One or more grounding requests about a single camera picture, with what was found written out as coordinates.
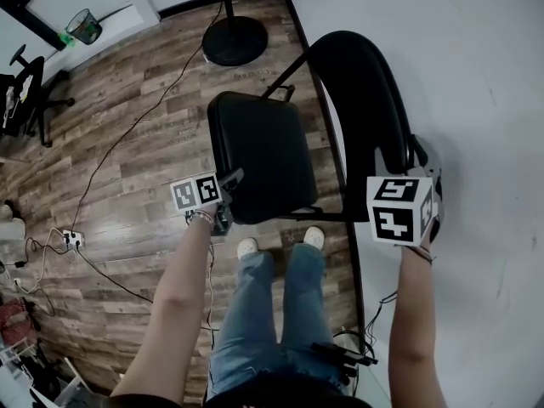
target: forearm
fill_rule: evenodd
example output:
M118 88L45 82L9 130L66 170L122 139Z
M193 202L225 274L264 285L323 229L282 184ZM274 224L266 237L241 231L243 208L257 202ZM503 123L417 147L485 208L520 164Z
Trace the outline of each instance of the forearm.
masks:
M390 355L432 360L435 332L432 267L410 249L402 248Z
M190 305L202 310L210 235L210 224L204 219L195 218L190 223L159 281L155 303Z

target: wall baseboard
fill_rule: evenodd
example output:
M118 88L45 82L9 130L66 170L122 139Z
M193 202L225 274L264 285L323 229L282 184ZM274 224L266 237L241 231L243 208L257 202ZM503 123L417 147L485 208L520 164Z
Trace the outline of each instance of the wall baseboard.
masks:
M186 12L188 10L197 9L202 6L207 6L208 4L220 3L221 1L223 0L191 0L189 2L176 4L175 6L171 6L170 8L163 9L162 11L159 11L159 16L161 17L161 20L163 20L167 17L171 17L176 14L181 14L182 12ZM289 10L289 14L291 15L293 23L295 25L295 29L298 34L298 39L303 47L303 50L306 51L309 48L308 38L306 37L306 34L304 33L304 29L302 27L300 19L298 18L295 5L293 4L292 0L285 0L285 2ZM331 111L329 110L329 106L326 101L323 84L321 83L320 79L317 77L315 72L311 69L311 67L310 67L310 74L312 76L315 92L317 93L317 99L320 103L320 108L323 113L323 117L325 119L326 132L331 142L332 157L333 157L334 165L337 171L337 180L340 185L340 193L342 195L342 200L343 200L345 196L346 179L343 175L342 157L340 156L340 150L338 148L336 134L334 133L334 127L332 125ZM357 303L356 305L357 305L358 331L360 334L360 340L362 342L365 337L365 311L364 311L364 304L363 304L363 286L362 286L362 279L361 279L361 273L360 273L359 248L357 247L357 239L355 237L354 223L352 222L346 223L346 228L348 231L349 252L351 254L351 265L352 265L353 275L354 275L354 289L355 289L355 301Z

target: person's left arm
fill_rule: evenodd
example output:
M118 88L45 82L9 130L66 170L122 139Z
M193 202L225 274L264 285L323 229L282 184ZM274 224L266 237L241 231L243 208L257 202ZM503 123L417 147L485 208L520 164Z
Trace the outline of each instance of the person's left arm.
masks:
M207 207L212 217L216 206ZM153 299L144 342L111 396L148 394L183 402L201 330L211 225L195 218L170 258Z

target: blue jeans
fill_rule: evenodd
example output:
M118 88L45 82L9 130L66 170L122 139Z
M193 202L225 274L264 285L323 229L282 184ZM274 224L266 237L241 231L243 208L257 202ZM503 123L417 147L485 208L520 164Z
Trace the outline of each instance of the blue jeans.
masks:
M258 374L304 374L343 391L340 371L311 350L332 343L323 311L321 280L325 259L313 246L295 245L286 273L283 335L276 342L272 309L274 260L256 252L240 261L238 285L210 359L208 398L246 383Z

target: white sneaker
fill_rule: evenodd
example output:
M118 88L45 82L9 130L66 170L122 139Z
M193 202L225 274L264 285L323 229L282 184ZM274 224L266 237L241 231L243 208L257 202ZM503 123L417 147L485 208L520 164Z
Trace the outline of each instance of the white sneaker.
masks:
M257 241L250 237L249 239L244 239L238 244L238 259L241 260L242 257L244 257L247 254L254 254L255 252L258 252L258 245Z
M322 251L325 245L325 233L317 227L309 227L304 235L304 243Z

